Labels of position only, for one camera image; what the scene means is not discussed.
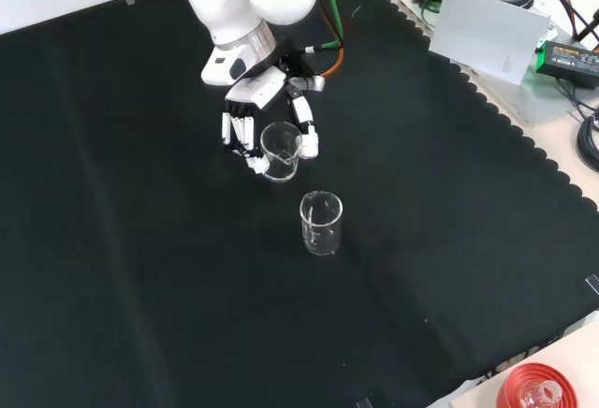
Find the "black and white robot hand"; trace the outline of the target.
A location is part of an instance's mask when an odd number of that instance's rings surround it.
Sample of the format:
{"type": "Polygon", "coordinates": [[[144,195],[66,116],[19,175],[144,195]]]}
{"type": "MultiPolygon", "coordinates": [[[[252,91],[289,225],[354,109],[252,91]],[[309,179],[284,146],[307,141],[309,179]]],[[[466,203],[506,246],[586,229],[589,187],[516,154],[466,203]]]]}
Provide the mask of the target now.
{"type": "Polygon", "coordinates": [[[223,145],[243,157],[256,174],[265,176],[270,170],[270,160],[256,132],[257,122],[281,95],[290,108],[292,124],[299,130],[299,138],[294,141],[299,147],[299,158],[310,160],[318,156],[319,136],[304,93],[322,92],[326,79],[308,65],[304,56],[322,50],[320,46],[297,49],[287,39],[272,66],[258,76],[239,80],[226,94],[221,126],[223,145]]]}

